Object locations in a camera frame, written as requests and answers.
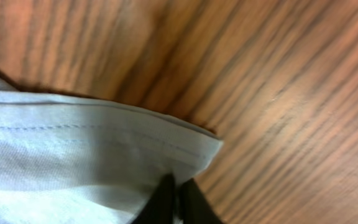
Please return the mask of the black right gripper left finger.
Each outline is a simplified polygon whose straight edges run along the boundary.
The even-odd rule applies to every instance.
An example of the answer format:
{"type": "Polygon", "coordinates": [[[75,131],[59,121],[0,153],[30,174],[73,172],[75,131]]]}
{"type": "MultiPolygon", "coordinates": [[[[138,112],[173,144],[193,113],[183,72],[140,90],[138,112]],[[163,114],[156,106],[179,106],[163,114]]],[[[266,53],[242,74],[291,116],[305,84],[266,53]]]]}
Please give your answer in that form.
{"type": "Polygon", "coordinates": [[[173,224],[175,179],[172,174],[162,177],[157,188],[131,224],[173,224]]]}

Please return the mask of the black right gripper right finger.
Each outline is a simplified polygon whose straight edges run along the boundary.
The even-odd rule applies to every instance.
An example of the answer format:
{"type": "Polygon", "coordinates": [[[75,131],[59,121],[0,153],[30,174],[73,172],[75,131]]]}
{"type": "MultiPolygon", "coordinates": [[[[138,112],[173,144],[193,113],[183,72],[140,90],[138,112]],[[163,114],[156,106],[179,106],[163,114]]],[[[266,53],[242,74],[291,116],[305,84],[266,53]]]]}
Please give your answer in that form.
{"type": "Polygon", "coordinates": [[[223,224],[194,179],[181,185],[178,199],[180,218],[183,220],[183,224],[223,224]]]}

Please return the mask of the light blue t-shirt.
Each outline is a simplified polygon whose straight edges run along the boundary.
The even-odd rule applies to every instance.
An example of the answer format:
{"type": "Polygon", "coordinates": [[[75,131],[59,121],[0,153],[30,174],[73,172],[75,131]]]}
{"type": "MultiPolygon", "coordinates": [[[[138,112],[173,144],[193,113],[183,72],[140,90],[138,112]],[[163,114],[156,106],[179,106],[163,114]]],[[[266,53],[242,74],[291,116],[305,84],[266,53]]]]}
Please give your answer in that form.
{"type": "Polygon", "coordinates": [[[183,223],[179,188],[222,145],[169,115],[0,79],[0,223],[131,223],[168,174],[183,223]]]}

